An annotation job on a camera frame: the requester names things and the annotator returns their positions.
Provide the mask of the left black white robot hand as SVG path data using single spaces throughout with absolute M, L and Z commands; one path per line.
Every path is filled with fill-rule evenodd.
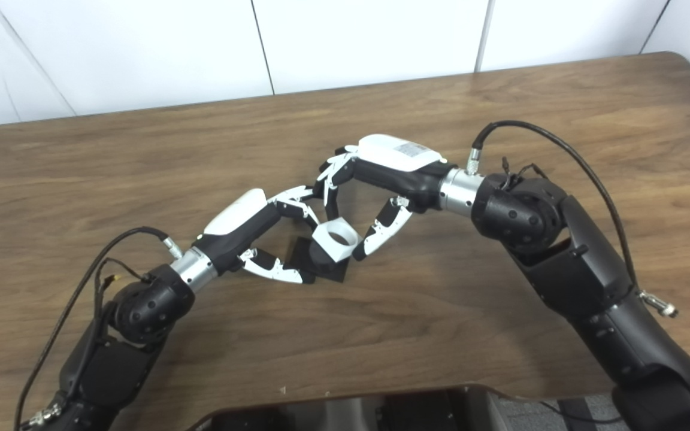
M 294 284 L 313 284 L 315 275 L 285 263 L 279 257 L 253 247 L 280 219 L 303 221 L 310 228 L 319 225 L 306 201 L 314 196 L 311 187 L 301 185 L 271 198 L 260 188 L 249 189 L 222 210 L 204 229 L 192 248 L 208 257 L 209 267 L 218 275 L 239 269 L 270 280 Z

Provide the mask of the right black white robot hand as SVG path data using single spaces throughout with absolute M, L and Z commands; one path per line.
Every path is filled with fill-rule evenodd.
M 353 249 L 356 261 L 366 259 L 405 226 L 413 214 L 441 210 L 441 184 L 456 166 L 424 145 L 384 134 L 345 145 L 321 165 L 313 186 L 323 199 L 328 219 L 339 216 L 338 188 L 358 180 L 394 193 L 375 217 L 372 226 Z

